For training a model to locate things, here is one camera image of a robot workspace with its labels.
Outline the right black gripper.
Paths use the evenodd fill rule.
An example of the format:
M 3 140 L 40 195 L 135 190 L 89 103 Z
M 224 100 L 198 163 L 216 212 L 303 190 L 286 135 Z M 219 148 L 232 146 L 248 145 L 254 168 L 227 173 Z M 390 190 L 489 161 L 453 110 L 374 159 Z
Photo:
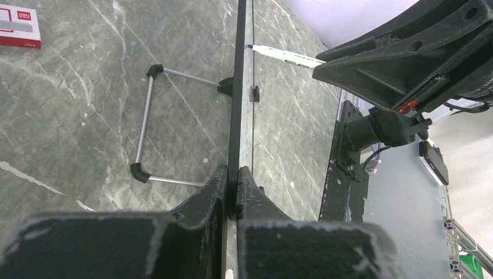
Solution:
M 418 1 L 319 54 L 313 78 L 403 116 L 492 106 L 492 20 L 445 19 L 473 1 Z

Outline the white whiteboard black frame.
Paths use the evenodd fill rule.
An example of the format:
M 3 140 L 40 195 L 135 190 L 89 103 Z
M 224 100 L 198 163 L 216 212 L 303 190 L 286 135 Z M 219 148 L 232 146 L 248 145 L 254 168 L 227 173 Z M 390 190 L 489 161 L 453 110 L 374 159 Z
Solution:
M 239 1 L 238 2 L 238 19 L 237 19 L 237 31 L 236 31 L 236 45 L 235 45 L 235 59 L 234 59 L 234 75 L 228 77 L 215 83 L 210 81 L 210 83 L 217 88 L 218 92 L 224 95 L 228 95 L 232 98 L 231 107 L 231 125 L 230 125 L 230 139 L 229 139 L 229 153 L 228 153 L 228 166 L 227 166 L 227 186 L 229 188 L 236 188 L 238 185 L 238 172 L 240 168 L 240 134 L 241 134 L 241 119 L 240 114 L 242 109 L 240 104 L 242 104 L 242 96 L 244 89 L 243 85 L 245 78 L 245 50 L 248 47 L 240 43 L 245 43 L 247 37 L 247 20 L 251 19 L 253 16 L 252 1 Z M 163 181 L 168 183 L 176 183 L 183 185 L 191 185 L 195 187 L 204 186 L 203 183 L 196 183 L 191 181 L 176 180 L 171 178 L 157 177 L 149 173 L 146 173 L 142 169 L 142 149 L 145 141 L 145 133 L 148 125 L 149 111 L 151 107 L 152 99 L 152 88 L 153 81 L 161 73 L 171 72 L 169 69 L 165 69 L 163 65 L 156 64 L 152 65 L 148 72 L 148 92 L 144 109 L 144 119 L 141 127 L 140 139 L 137 145 L 137 157 L 134 163 L 130 165 L 130 173 L 134 179 L 142 183 L 147 183 L 149 180 L 152 181 Z

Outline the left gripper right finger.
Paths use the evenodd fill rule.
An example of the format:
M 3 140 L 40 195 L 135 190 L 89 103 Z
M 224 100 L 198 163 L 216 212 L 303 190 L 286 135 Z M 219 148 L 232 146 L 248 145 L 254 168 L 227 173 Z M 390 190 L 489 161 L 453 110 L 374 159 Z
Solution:
M 238 172 L 239 278 L 404 278 L 396 245 L 378 225 L 296 221 Z

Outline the blue white marker pen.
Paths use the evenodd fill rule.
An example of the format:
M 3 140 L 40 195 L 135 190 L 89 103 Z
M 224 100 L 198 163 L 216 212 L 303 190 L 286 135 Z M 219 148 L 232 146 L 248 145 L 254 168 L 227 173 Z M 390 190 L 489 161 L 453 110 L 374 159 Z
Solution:
M 248 44 L 245 46 L 246 49 L 251 49 L 252 51 L 267 56 L 270 58 L 274 58 L 277 60 L 282 60 L 285 63 L 290 65 L 303 67 L 305 69 L 314 69 L 325 63 L 325 61 L 312 58 L 309 56 L 301 55 L 295 52 L 285 51 L 282 49 L 272 48 L 270 46 L 265 45 L 251 45 Z

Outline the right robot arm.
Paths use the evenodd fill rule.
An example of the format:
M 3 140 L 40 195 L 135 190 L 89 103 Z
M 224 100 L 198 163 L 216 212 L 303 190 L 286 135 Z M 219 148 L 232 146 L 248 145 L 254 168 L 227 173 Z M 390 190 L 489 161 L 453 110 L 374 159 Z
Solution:
M 423 117 L 451 99 L 492 106 L 492 2 L 419 1 L 372 31 L 318 54 L 313 78 L 372 104 L 344 124 L 346 145 L 401 146 L 424 133 Z

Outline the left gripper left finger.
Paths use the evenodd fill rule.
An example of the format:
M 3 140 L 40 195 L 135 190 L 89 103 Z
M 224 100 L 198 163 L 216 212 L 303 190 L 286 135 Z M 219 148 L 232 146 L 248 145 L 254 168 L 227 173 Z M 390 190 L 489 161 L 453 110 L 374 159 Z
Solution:
M 223 278 L 228 172 L 170 211 L 27 218 L 1 253 L 2 278 Z

